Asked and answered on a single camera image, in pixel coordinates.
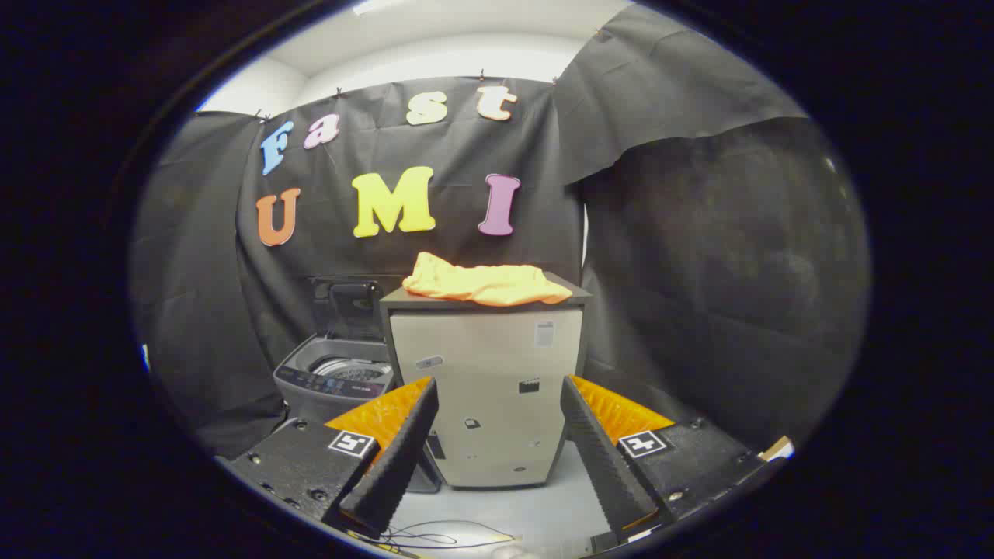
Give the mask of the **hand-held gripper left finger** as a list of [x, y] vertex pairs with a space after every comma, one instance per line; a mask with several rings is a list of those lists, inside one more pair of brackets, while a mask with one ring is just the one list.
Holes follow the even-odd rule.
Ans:
[[291, 418], [219, 464], [295, 516], [377, 539], [407, 492], [437, 411], [436, 380], [423, 377], [327, 422]]

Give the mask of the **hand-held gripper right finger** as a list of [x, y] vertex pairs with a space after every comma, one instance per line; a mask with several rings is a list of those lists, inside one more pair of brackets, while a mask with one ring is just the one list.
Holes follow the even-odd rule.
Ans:
[[610, 531], [620, 543], [689, 531], [777, 472], [777, 450], [756, 452], [700, 416], [678, 422], [569, 375], [560, 407]]

